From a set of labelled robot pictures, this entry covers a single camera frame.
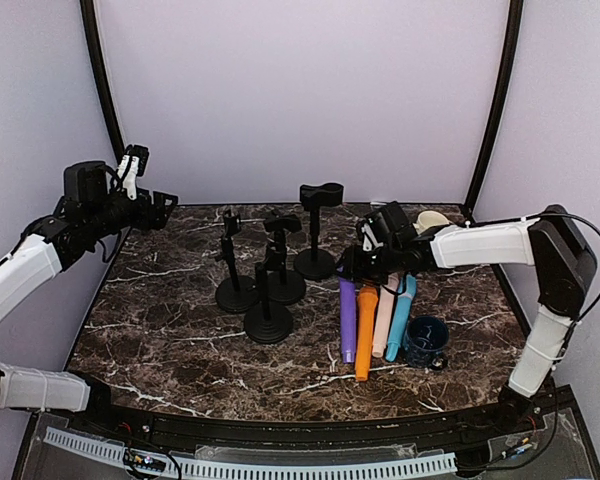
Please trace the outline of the pink microphone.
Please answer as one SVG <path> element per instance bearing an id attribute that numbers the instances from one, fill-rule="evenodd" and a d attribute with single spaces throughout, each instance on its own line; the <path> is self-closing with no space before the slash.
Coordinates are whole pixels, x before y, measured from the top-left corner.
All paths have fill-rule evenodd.
<path id="1" fill-rule="evenodd" d="M 372 356 L 374 358 L 382 358 L 384 355 L 392 319 L 395 292 L 398 286 L 398 276 L 391 274 L 387 283 L 380 288 L 372 343 Z"/>

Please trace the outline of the orange microphone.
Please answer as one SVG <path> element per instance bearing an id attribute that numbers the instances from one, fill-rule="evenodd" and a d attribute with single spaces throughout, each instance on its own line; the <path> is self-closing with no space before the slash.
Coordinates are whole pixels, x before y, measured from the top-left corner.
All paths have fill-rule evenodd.
<path id="1" fill-rule="evenodd" d="M 355 378 L 366 381 L 369 376 L 372 357 L 375 312 L 378 304 L 375 287 L 364 286 L 358 295 L 358 339 L 355 359 Z"/>

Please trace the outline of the purple microphone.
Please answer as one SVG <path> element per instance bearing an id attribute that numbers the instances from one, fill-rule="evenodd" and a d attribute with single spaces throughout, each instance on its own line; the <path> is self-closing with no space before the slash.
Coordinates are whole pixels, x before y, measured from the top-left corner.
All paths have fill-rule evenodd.
<path id="1" fill-rule="evenodd" d="M 353 364 L 356 354 L 356 290 L 353 282 L 339 278 L 341 353 L 345 364 Z"/>

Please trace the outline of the blue microphone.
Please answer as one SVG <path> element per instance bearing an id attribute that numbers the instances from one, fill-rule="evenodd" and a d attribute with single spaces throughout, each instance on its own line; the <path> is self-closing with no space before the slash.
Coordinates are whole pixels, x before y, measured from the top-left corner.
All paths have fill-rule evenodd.
<path id="1" fill-rule="evenodd" d="M 385 359 L 394 362 L 397 358 L 402 339 L 409 321 L 412 302 L 417 292 L 414 276 L 407 274 L 400 283 L 400 294 L 395 301 L 393 317 L 390 324 Z"/>

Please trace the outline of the black stand of purple microphone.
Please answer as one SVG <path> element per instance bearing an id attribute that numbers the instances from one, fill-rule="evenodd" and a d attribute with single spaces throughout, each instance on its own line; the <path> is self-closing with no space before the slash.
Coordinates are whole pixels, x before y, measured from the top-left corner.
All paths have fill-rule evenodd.
<path id="1" fill-rule="evenodd" d="M 300 203 L 309 213 L 310 247 L 301 251 L 294 260 L 294 269 L 308 280 L 318 281 L 334 274 L 333 256 L 318 246 L 320 235 L 320 210 L 337 207 L 343 202 L 344 186 L 328 182 L 318 186 L 303 184 L 299 188 Z"/>

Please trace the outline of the black stand of orange microphone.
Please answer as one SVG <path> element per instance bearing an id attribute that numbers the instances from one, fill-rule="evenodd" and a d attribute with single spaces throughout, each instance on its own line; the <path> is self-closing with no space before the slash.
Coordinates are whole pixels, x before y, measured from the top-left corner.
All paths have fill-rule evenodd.
<path id="1" fill-rule="evenodd" d="M 265 231 L 273 235 L 268 240 L 264 260 L 269 271 L 269 298 L 283 305 L 295 304 L 305 296 L 306 282 L 299 273 L 287 268 L 286 233 L 299 232 L 301 221 L 295 214 L 272 210 L 263 225 Z"/>

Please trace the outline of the black stand of pink microphone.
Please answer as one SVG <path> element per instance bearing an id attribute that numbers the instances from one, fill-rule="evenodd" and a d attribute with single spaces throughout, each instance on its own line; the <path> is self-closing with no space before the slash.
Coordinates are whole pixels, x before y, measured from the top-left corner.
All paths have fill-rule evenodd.
<path id="1" fill-rule="evenodd" d="M 287 307 L 270 299 L 268 272 L 279 270 L 281 253 L 270 242 L 264 259 L 255 264 L 257 302 L 245 313 L 243 326 L 246 335 L 259 344 L 276 344 L 286 339 L 293 330 L 293 316 Z"/>

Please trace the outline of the black stand of blue microphone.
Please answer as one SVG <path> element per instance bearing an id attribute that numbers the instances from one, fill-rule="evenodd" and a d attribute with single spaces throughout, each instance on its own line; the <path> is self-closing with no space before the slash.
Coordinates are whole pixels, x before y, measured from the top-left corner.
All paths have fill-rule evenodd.
<path id="1" fill-rule="evenodd" d="M 241 231 L 241 217 L 226 209 L 222 215 L 223 234 L 220 237 L 221 251 L 215 261 L 224 261 L 229 276 L 216 288 L 215 300 L 220 309 L 237 314 L 244 313 L 258 300 L 255 280 L 252 277 L 239 275 L 234 252 L 233 237 Z"/>

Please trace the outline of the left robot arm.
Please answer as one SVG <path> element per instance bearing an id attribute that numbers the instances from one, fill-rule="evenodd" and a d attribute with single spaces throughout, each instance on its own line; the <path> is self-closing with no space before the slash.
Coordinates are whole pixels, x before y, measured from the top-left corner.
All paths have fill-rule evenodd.
<path id="1" fill-rule="evenodd" d="M 137 187 L 146 159 L 127 154 L 117 169 L 100 160 L 65 169 L 64 193 L 54 212 L 31 222 L 0 259 L 0 323 L 40 286 L 67 271 L 104 238 L 126 229 L 165 227 L 175 195 Z M 100 436 L 121 427 L 109 388 L 87 374 L 53 372 L 0 362 L 0 409 L 81 412 Z"/>

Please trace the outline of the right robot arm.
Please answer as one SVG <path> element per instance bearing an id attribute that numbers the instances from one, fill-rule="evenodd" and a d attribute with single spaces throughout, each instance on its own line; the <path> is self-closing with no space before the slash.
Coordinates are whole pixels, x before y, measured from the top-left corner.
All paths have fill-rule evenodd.
<path id="1" fill-rule="evenodd" d="M 392 202 L 358 222 L 358 239 L 343 251 L 336 271 L 353 281 L 383 284 L 392 273 L 415 275 L 471 265 L 533 267 L 538 310 L 506 386 L 514 395 L 490 413 L 491 426 L 510 434 L 529 416 L 524 398 L 532 398 L 561 362 L 591 309 L 585 300 L 598 262 L 580 230 L 585 223 L 553 204 L 526 217 L 416 228 Z"/>

